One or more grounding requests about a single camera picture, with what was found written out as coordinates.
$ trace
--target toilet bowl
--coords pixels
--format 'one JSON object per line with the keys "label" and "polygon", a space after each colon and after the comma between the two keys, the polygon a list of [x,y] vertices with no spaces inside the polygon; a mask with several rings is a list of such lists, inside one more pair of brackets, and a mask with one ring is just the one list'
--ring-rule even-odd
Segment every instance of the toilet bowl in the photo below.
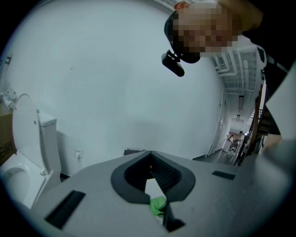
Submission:
{"label": "toilet bowl", "polygon": [[12,132],[17,153],[0,167],[0,175],[10,197],[31,209],[61,183],[56,118],[37,110],[23,94],[13,110]]}

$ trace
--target toilet lid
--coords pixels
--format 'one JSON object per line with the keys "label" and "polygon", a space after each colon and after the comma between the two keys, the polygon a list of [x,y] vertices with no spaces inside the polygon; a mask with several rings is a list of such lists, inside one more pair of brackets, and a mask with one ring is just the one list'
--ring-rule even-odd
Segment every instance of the toilet lid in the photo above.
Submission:
{"label": "toilet lid", "polygon": [[13,110],[12,132],[16,149],[47,172],[41,152],[37,109],[27,94],[18,98]]}

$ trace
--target ceiling light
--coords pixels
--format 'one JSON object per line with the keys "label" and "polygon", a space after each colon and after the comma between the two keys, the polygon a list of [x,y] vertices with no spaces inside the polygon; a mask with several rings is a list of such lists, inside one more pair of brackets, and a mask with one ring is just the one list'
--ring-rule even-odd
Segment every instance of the ceiling light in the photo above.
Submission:
{"label": "ceiling light", "polygon": [[239,110],[242,110],[243,105],[244,105],[244,100],[245,100],[245,97],[243,95],[240,95],[239,96]]}

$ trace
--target black cap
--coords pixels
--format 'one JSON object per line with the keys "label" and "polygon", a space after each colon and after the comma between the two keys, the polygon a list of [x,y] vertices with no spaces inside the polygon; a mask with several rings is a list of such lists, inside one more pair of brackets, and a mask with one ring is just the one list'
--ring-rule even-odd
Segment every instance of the black cap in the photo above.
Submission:
{"label": "black cap", "polygon": [[173,51],[176,55],[187,63],[196,63],[200,59],[199,53],[190,53],[188,50],[184,49],[183,43],[179,42],[178,32],[173,32],[173,20],[178,19],[177,11],[174,11],[169,18],[166,20],[164,32],[171,44]]}

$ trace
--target floor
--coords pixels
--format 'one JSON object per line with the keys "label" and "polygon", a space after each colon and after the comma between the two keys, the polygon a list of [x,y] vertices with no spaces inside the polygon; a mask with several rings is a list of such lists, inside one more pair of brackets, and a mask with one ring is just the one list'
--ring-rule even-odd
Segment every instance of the floor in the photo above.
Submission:
{"label": "floor", "polygon": [[224,165],[234,165],[236,166],[238,163],[238,159],[234,152],[229,151],[218,151],[208,157],[203,157],[198,159],[198,161],[208,162],[208,163],[216,163],[216,164],[224,164]]}

